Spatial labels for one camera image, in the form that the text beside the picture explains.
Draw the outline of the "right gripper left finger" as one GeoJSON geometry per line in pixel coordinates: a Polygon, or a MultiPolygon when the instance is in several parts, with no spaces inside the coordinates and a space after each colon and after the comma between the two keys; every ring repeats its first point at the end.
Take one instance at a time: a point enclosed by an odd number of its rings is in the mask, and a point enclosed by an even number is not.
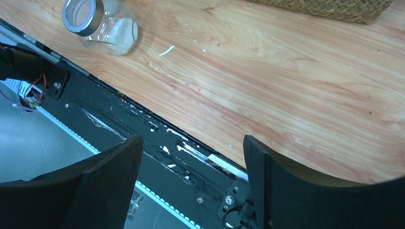
{"type": "Polygon", "coordinates": [[[143,155],[143,138],[33,178],[0,185],[3,229],[122,229],[143,155]]]}

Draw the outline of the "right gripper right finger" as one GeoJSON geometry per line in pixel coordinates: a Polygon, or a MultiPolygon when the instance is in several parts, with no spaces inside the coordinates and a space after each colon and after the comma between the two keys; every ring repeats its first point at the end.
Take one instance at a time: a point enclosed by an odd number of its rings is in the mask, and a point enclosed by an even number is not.
{"type": "Polygon", "coordinates": [[[260,229],[402,229],[405,179],[364,184],[324,174],[251,135],[243,140],[260,229]]]}

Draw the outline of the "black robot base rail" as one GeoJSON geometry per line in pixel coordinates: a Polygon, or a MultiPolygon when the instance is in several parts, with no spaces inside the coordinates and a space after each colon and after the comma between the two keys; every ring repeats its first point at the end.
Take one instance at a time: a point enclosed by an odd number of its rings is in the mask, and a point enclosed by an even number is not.
{"type": "Polygon", "coordinates": [[[57,75],[47,74],[49,90],[38,110],[91,153],[143,136],[125,228],[256,226],[247,174],[240,167],[6,21],[0,22],[0,40],[67,72],[60,92],[57,75]]]}

